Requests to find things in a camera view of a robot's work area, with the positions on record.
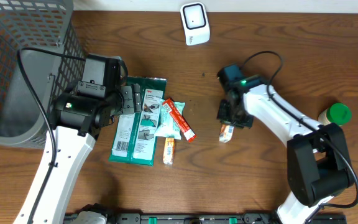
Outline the orange juice carton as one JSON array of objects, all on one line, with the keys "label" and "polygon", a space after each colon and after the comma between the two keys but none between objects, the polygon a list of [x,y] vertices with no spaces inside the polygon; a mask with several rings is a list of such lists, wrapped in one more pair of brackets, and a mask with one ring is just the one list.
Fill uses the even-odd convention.
[{"label": "orange juice carton", "polygon": [[173,164],[173,156],[175,150],[175,140],[173,138],[166,138],[163,150],[163,163],[165,165]]},{"label": "orange juice carton", "polygon": [[232,139],[234,127],[223,124],[219,133],[219,142],[227,143]]}]

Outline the green sponge pack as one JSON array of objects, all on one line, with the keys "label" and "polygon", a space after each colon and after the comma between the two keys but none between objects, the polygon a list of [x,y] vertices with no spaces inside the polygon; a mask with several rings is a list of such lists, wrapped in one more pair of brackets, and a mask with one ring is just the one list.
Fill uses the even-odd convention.
[{"label": "green sponge pack", "polygon": [[155,132],[160,122],[160,106],[167,81],[163,78],[129,77],[127,83],[140,86],[140,112],[119,117],[109,160],[153,166]]}]

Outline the red white packet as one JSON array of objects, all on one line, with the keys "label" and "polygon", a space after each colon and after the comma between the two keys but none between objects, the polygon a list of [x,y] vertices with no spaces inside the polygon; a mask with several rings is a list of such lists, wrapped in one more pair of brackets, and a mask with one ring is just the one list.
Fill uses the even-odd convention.
[{"label": "red white packet", "polygon": [[162,103],[162,106],[166,109],[167,113],[173,118],[176,125],[180,128],[184,137],[188,142],[192,142],[196,138],[196,134],[191,129],[185,118],[181,115],[175,102],[172,99],[167,99]]}]

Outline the teal white snack pouch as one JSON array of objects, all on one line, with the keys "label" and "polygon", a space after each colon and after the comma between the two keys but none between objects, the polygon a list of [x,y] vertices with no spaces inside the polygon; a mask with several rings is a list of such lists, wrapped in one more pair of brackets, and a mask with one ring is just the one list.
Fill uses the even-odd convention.
[{"label": "teal white snack pouch", "polygon": [[160,109],[159,125],[155,130],[156,137],[173,138],[181,140],[181,130],[169,115],[166,109]]}]

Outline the green lid jar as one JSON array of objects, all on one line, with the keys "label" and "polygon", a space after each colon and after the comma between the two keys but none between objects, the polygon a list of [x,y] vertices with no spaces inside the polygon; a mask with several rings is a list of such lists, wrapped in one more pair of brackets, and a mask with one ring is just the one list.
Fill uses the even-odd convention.
[{"label": "green lid jar", "polygon": [[318,116],[318,121],[321,124],[327,125],[335,123],[338,126],[347,124],[352,118],[350,108],[343,103],[335,103]]}]

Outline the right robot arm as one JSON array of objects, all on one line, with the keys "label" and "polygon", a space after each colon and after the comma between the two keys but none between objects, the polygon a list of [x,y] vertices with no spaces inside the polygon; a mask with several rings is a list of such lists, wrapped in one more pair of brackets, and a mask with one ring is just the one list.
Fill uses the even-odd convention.
[{"label": "right robot arm", "polygon": [[222,73],[225,92],[218,120],[236,128],[249,128],[260,120],[287,148],[290,194],[270,219],[275,223],[311,223],[331,200],[349,187],[358,187],[346,138],[334,123],[313,120],[277,94],[258,75]]}]

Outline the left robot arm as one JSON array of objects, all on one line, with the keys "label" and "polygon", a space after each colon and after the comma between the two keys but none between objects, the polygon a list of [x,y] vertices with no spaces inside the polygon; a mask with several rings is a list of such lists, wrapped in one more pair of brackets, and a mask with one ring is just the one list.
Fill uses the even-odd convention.
[{"label": "left robot arm", "polygon": [[140,86],[79,82],[54,103],[39,168],[15,223],[63,223],[78,174],[101,128],[141,111]]}]

